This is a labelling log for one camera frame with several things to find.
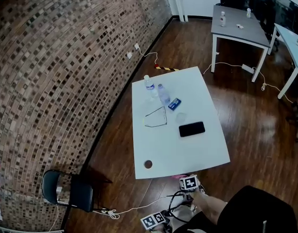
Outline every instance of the brick wall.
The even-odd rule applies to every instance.
[[[50,229],[44,171],[80,171],[140,60],[127,52],[170,16],[167,0],[0,0],[0,224]]]

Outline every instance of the table leg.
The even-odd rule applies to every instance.
[[[281,90],[281,92],[279,93],[279,95],[277,96],[278,99],[281,99],[282,96],[284,96],[285,92],[288,90],[288,88],[290,87],[291,83],[294,81],[294,79],[296,78],[298,74],[298,68],[295,67],[295,70],[293,71],[293,73],[291,74],[289,80],[287,81],[286,85],[283,87],[283,89]]]
[[[274,45],[274,42],[275,42],[275,39],[276,39],[276,33],[277,33],[277,29],[274,26],[274,31],[273,31],[273,35],[272,35],[272,40],[271,40],[270,48],[269,48],[269,51],[267,52],[267,54],[269,54],[269,55],[271,54],[271,51],[272,51],[272,48],[273,48],[273,45]]]
[[[252,82],[255,82],[255,81],[256,81],[256,78],[257,78],[257,76],[258,76],[258,74],[259,74],[259,72],[260,72],[260,69],[261,69],[261,67],[262,67],[262,64],[264,63],[264,59],[265,59],[265,57],[266,57],[266,52],[267,52],[267,50],[268,50],[268,48],[263,49],[263,51],[262,51],[262,55],[261,55],[261,58],[260,58],[260,60],[259,60],[257,69],[255,70],[254,75],[252,76],[252,80],[251,80]]]
[[[211,72],[215,72],[216,52],[217,52],[217,36],[213,34],[212,35]]]

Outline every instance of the eyeglasses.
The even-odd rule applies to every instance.
[[[160,110],[160,109],[163,110],[163,115],[164,115],[164,121],[165,121],[165,123],[164,123],[164,124],[161,124],[161,125],[156,125],[156,126],[150,126],[150,125],[146,125],[146,124],[145,124],[145,127],[154,128],[154,127],[159,127],[159,126],[163,126],[163,125],[166,125],[166,124],[167,124],[166,110],[165,110],[165,107],[164,107],[164,106],[158,108],[158,109],[155,110],[154,112],[156,112],[156,111],[158,111],[158,110]]]

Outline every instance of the white desk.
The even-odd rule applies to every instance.
[[[283,89],[281,90],[281,92],[278,94],[278,99],[281,99],[282,96],[284,96],[285,92],[288,90],[288,88],[290,87],[291,83],[294,81],[294,79],[296,78],[297,74],[298,74],[298,45],[297,45],[297,39],[298,39],[298,35],[296,35],[294,32],[274,23],[275,27],[274,27],[274,32],[272,35],[272,40],[271,40],[271,45],[270,45],[270,49],[268,51],[268,54],[271,54],[273,45],[274,45],[274,41],[275,38],[277,38],[276,33],[277,31],[280,33],[282,39],[284,40],[287,49],[291,55],[291,57],[294,60],[295,63],[295,70],[293,71],[293,73],[291,74],[290,78],[288,79],[287,83],[285,84],[285,86],[283,87]]]
[[[159,99],[151,100],[144,80],[132,83],[133,137],[136,179],[155,178],[194,172],[230,162],[226,141],[217,111],[198,67],[155,76],[153,82],[163,84],[171,101],[182,103],[171,111],[166,107],[167,125],[144,126],[145,115],[161,106]],[[177,123],[178,113],[186,119]],[[180,137],[180,125],[204,122],[205,131]],[[150,160],[152,167],[144,163]]]
[[[220,15],[222,11],[226,13],[225,27],[220,26]],[[241,24],[244,28],[239,29],[236,24]],[[255,15],[251,13],[251,18],[247,18],[246,11],[215,5],[213,7],[211,33],[211,72],[215,71],[217,38],[239,41],[263,49],[260,61],[251,79],[252,82],[255,82],[263,65],[266,53],[270,47],[270,44],[265,37],[264,31]]]

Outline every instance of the small blue package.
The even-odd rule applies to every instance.
[[[180,104],[181,104],[181,100],[176,98],[168,105],[168,108],[170,108],[172,111],[174,111],[175,108],[177,108],[178,105],[180,105]]]

